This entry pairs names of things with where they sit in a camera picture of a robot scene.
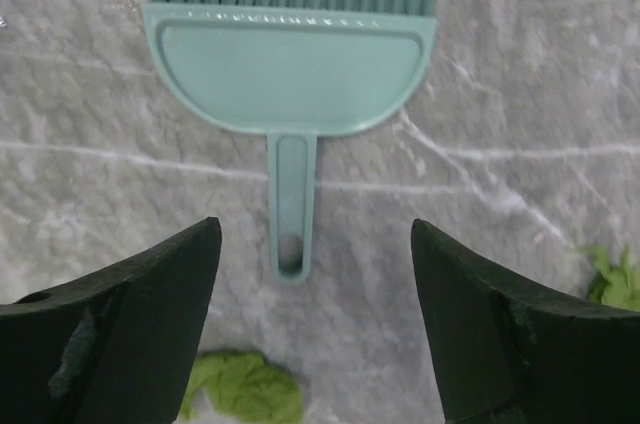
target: hanging hole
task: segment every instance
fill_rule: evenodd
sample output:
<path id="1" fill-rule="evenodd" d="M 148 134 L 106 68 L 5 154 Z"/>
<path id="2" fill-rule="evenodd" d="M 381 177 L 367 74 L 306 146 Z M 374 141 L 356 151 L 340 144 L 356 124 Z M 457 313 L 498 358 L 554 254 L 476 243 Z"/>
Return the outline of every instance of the hanging hole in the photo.
<path id="1" fill-rule="evenodd" d="M 16 302 L 16 304 L 29 304 L 29 303 L 32 303 L 32 302 L 40 302 L 40 301 L 44 301 L 45 299 L 48 299 L 49 297 L 51 297 L 51 293 L 50 292 L 48 292 L 48 291 L 38 291 L 38 292 L 34 292 L 33 294 L 29 294 L 28 296 L 23 297 L 18 302 Z"/>
<path id="2" fill-rule="evenodd" d="M 278 267 L 282 274 L 292 276 L 302 272 L 304 241 L 296 234 L 285 234 L 278 241 Z"/>

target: floor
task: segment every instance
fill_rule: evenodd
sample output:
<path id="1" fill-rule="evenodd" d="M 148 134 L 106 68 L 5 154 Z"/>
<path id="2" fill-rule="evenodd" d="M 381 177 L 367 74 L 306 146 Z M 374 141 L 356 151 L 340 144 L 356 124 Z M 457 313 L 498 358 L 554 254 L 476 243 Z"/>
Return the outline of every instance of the floor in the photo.
<path id="1" fill-rule="evenodd" d="M 203 349 L 287 365 L 309 424 L 440 424 L 413 219 L 571 294 L 591 272 L 575 246 L 640 252 L 640 0 L 439 0 L 420 92 L 389 123 L 321 145 L 299 287 L 268 271 L 265 140 L 169 94 L 144 1 L 0 0 L 0 302 L 218 216 Z"/>

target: green object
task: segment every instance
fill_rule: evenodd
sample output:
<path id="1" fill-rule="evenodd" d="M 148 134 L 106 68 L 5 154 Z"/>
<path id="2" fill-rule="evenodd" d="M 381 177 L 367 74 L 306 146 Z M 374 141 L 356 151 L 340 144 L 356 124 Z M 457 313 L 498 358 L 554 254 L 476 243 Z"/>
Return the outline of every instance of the green object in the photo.
<path id="1" fill-rule="evenodd" d="M 145 29 L 173 94 L 216 126 L 267 135 L 271 264 L 303 281 L 318 138 L 365 131 L 404 105 L 429 64 L 436 1 L 153 1 Z"/>
<path id="2" fill-rule="evenodd" d="M 258 353 L 196 357 L 180 409 L 182 418 L 196 417 L 191 403 L 201 388 L 218 414 L 241 422 L 297 424 L 304 416 L 304 395 L 296 381 Z"/>
<path id="3" fill-rule="evenodd" d="M 640 266 L 632 266 L 630 249 L 625 246 L 620 255 L 620 264 L 612 266 L 606 247 L 581 249 L 594 257 L 594 267 L 599 274 L 591 282 L 587 299 L 619 309 L 640 312 Z"/>

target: dustpan handle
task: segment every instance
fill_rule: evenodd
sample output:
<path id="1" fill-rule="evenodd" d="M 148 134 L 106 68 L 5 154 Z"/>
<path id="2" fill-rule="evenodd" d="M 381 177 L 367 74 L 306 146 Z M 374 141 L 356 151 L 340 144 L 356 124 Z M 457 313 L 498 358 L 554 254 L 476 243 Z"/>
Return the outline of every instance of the dustpan handle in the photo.
<path id="1" fill-rule="evenodd" d="M 271 266 L 282 280 L 302 282 L 311 271 L 318 138 L 268 134 Z"/>

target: green dustpan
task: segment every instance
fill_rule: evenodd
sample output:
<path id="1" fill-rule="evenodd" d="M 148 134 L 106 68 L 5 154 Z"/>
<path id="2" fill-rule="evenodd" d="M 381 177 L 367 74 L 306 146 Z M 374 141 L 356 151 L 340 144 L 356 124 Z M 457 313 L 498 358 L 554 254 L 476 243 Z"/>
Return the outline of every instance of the green dustpan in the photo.
<path id="1" fill-rule="evenodd" d="M 370 129 L 404 105 L 427 70 L 434 3 L 419 16 L 143 6 L 153 59 L 178 99 L 212 124 L 267 135 L 270 257 L 282 279 L 311 269 L 318 138 Z M 299 245 L 295 262 L 282 256 L 287 242 Z"/>

